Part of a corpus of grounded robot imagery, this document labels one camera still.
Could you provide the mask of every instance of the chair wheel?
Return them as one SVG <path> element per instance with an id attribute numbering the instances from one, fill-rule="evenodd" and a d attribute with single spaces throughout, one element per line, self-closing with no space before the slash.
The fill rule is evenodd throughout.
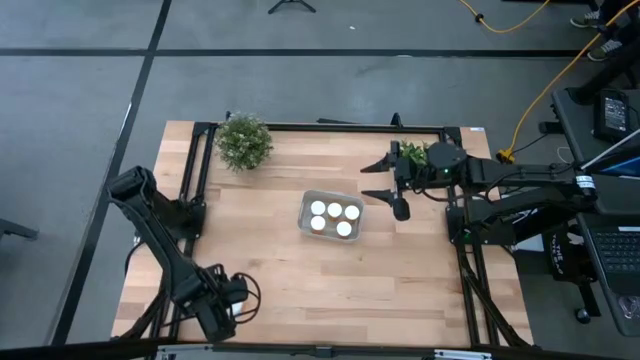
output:
<path id="1" fill-rule="evenodd" d="M 574 314 L 580 324 L 588 324 L 591 322 L 591 316 L 587 312 L 587 309 L 577 309 Z"/>

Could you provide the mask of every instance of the small plant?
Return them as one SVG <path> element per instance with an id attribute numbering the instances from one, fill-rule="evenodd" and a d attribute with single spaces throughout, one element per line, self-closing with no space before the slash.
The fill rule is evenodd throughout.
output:
<path id="1" fill-rule="evenodd" d="M 234 113 L 216 130 L 220 158 L 233 172 L 255 169 L 273 149 L 267 126 L 255 115 Z"/>
<path id="2" fill-rule="evenodd" d="M 424 151 L 423 142 L 421 146 L 416 146 L 406 140 L 400 142 L 400 156 L 413 160 L 418 166 L 427 165 L 427 153 Z"/>

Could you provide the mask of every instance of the yellow cable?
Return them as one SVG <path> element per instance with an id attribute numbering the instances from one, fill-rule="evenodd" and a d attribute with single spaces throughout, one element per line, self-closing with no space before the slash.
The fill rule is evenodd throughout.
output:
<path id="1" fill-rule="evenodd" d="M 466 7 L 471 11 L 471 13 L 472 13 L 473 15 L 478 16 L 478 12 L 477 12 L 477 11 L 475 11 L 475 10 L 471 7 L 471 5 L 469 5 L 469 3 L 468 3 L 468 2 L 466 2 L 465 0 L 458 0 L 458 1 L 460 1 L 462 4 L 464 4 L 464 6 L 466 6 Z M 494 32 L 494 33 L 496 33 L 496 34 L 506 34 L 506 33 L 512 32 L 513 30 L 518 29 L 518 28 L 519 28 L 519 27 L 521 27 L 522 25 L 524 25 L 524 24 L 526 24 L 527 22 L 529 22 L 529 20 L 531 20 L 534 16 L 536 16 L 536 14 L 537 14 L 538 12 L 540 12 L 540 10 L 542 10 L 542 8 L 544 8 L 545 6 L 547 6 L 547 4 L 548 4 L 550 1 L 551 1 L 551 0 L 547 0 L 547 1 L 545 1 L 542 5 L 540 5 L 540 7 L 539 7 L 539 8 L 537 8 L 537 9 L 536 9 L 536 11 L 534 11 L 531 15 L 529 15 L 529 17 L 528 17 L 528 18 L 524 19 L 524 21 L 522 21 L 520 24 L 518 24 L 518 25 L 516 25 L 516 26 L 513 26 L 513 27 L 510 27 L 510 28 L 508 28 L 508 29 L 504 29 L 504 30 L 496 30 L 496 29 L 492 28 L 491 26 L 489 26 L 489 24 L 487 24 L 487 23 L 484 21 L 484 19 L 482 19 L 482 18 L 480 18 L 480 22 L 482 23 L 482 25 L 484 25 L 484 26 L 485 26 L 487 29 L 489 29 L 489 31 L 491 31 L 491 32 Z"/>
<path id="2" fill-rule="evenodd" d="M 611 24 L 613 24 L 613 22 L 616 21 L 617 18 L 619 18 L 630 7 L 632 7 L 633 5 L 637 4 L 638 2 L 640 2 L 640 0 L 633 0 L 631 3 L 629 3 L 629 5 L 627 5 L 624 8 L 622 8 L 622 10 L 620 10 L 614 17 L 612 17 L 611 20 L 609 20 L 605 26 L 608 27 Z M 513 133 L 513 139 L 511 140 L 511 145 L 509 146 L 509 148 L 507 150 L 500 150 L 498 152 L 499 154 L 502 155 L 502 157 L 505 160 L 511 161 L 511 162 L 513 161 L 513 148 L 516 146 L 516 140 L 518 138 L 518 133 L 520 132 L 520 127 L 524 123 L 524 120 L 527 118 L 527 115 L 529 115 L 529 113 L 531 112 L 531 109 L 533 109 L 533 107 L 538 103 L 538 101 L 540 101 L 540 99 L 542 99 L 542 97 L 547 93 L 549 88 L 551 88 L 553 86 L 553 84 L 555 84 L 555 82 L 558 81 L 558 79 L 560 79 L 562 77 L 562 75 L 564 75 L 578 61 L 578 59 L 580 57 L 582 57 L 582 55 L 585 53 L 585 51 L 587 51 L 591 47 L 591 45 L 593 45 L 593 43 L 595 43 L 596 40 L 598 40 L 598 38 L 600 38 L 600 34 L 599 33 L 596 36 L 594 36 L 593 39 L 591 39 L 591 41 L 589 41 L 589 43 L 582 50 L 580 50 L 578 55 L 576 55 L 576 57 L 573 58 L 573 60 L 571 60 L 569 65 L 567 65 L 564 69 L 562 69 L 562 71 L 558 75 L 556 75 L 556 77 L 554 77 L 553 80 L 551 80 L 549 85 L 547 85 L 544 88 L 544 90 L 542 90 L 540 95 L 538 95 L 538 97 L 535 100 L 533 100 L 531 105 L 529 105 L 529 107 L 527 108 L 527 111 L 524 112 L 524 114 L 522 115 L 522 118 L 520 118 L 520 121 L 518 122 L 518 125 L 516 126 L 516 130 Z"/>

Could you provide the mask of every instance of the white round object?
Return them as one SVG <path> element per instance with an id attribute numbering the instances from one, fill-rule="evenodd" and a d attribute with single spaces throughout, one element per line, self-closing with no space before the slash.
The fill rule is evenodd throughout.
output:
<path id="1" fill-rule="evenodd" d="M 331 203 L 327 208 L 327 212 L 333 218 L 339 217 L 342 214 L 342 206 L 338 203 Z"/>
<path id="2" fill-rule="evenodd" d="M 347 237 L 351 234 L 351 224 L 343 221 L 336 226 L 336 230 L 338 231 L 338 235 Z"/>
<path id="3" fill-rule="evenodd" d="M 311 228 L 315 231 L 324 229 L 325 220 L 322 216 L 314 216 L 311 219 Z"/>
<path id="4" fill-rule="evenodd" d="M 322 201 L 314 201 L 311 203 L 311 213 L 313 215 L 322 215 L 327 206 Z"/>
<path id="5" fill-rule="evenodd" d="M 360 216 L 360 209 L 358 209 L 357 206 L 349 205 L 346 209 L 344 209 L 344 216 L 346 216 L 347 219 L 353 221 L 357 219 L 358 216 Z"/>

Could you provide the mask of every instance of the tripod stand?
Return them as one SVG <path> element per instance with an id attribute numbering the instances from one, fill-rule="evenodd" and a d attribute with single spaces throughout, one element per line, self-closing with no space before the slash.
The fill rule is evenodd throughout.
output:
<path id="1" fill-rule="evenodd" d="M 269 9 L 268 14 L 269 15 L 273 14 L 280 7 L 280 5 L 282 5 L 282 4 L 284 4 L 284 3 L 292 3 L 292 2 L 297 2 L 297 3 L 302 4 L 304 7 L 309 9 L 309 11 L 311 11 L 312 13 L 316 12 L 316 9 L 313 6 L 307 4 L 307 2 L 304 1 L 304 0 L 280 0 L 271 9 Z"/>

